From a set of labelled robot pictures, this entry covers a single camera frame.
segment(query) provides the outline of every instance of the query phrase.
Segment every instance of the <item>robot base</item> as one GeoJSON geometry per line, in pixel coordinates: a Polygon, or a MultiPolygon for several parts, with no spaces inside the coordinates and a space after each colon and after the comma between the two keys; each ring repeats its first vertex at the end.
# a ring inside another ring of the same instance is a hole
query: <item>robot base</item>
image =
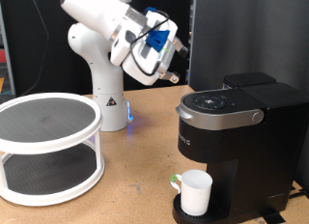
{"type": "Polygon", "coordinates": [[[124,99],[124,94],[100,95],[94,94],[95,101],[103,115],[101,131],[117,131],[125,128],[133,117],[130,116],[129,102],[124,99]]]}

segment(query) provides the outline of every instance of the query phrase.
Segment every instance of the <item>wooden table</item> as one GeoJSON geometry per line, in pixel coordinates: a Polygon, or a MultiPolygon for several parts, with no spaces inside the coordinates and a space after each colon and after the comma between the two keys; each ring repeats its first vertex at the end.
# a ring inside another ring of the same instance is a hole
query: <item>wooden table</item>
{"type": "MultiPolygon", "coordinates": [[[[178,151],[179,115],[175,108],[188,86],[125,92],[134,121],[117,132],[103,132],[105,172],[86,194],[61,205],[27,208],[0,199],[0,223],[159,223],[175,224],[175,173],[206,169],[178,151]]],[[[288,223],[309,223],[309,200],[293,198],[281,215],[288,223]]],[[[264,224],[263,218],[245,222],[264,224]]]]}

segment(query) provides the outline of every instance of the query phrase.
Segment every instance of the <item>mug handle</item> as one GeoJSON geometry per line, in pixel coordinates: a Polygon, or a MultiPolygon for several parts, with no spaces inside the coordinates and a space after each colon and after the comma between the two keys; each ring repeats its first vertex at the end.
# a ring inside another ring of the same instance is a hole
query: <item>mug handle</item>
{"type": "Polygon", "coordinates": [[[180,186],[176,184],[176,180],[182,181],[182,176],[179,174],[174,174],[172,178],[170,179],[172,186],[175,187],[178,190],[178,193],[180,194],[182,190],[180,186]]]}

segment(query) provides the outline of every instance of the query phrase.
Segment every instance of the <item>coffee maker lid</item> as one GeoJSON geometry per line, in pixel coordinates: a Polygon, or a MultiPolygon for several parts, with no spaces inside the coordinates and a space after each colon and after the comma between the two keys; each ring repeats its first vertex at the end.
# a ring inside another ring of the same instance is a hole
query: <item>coffee maker lid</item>
{"type": "Polygon", "coordinates": [[[239,89],[194,92],[182,98],[176,111],[190,126],[223,130],[263,121],[267,107],[239,89]]]}
{"type": "Polygon", "coordinates": [[[284,83],[254,85],[241,88],[246,94],[268,107],[308,103],[309,97],[284,83]]]}
{"type": "Polygon", "coordinates": [[[276,79],[258,71],[226,75],[223,84],[230,88],[275,83],[276,79]]]}

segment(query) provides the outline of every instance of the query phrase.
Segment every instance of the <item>white mug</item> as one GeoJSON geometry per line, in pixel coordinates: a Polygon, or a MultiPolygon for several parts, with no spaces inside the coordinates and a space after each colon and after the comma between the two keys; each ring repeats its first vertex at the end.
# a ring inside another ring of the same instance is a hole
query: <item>white mug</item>
{"type": "Polygon", "coordinates": [[[200,216],[207,212],[211,196],[211,176],[202,170],[189,170],[183,175],[175,174],[171,184],[181,193],[182,209],[189,215],[200,216]],[[175,183],[182,182],[182,189],[175,183]]]}

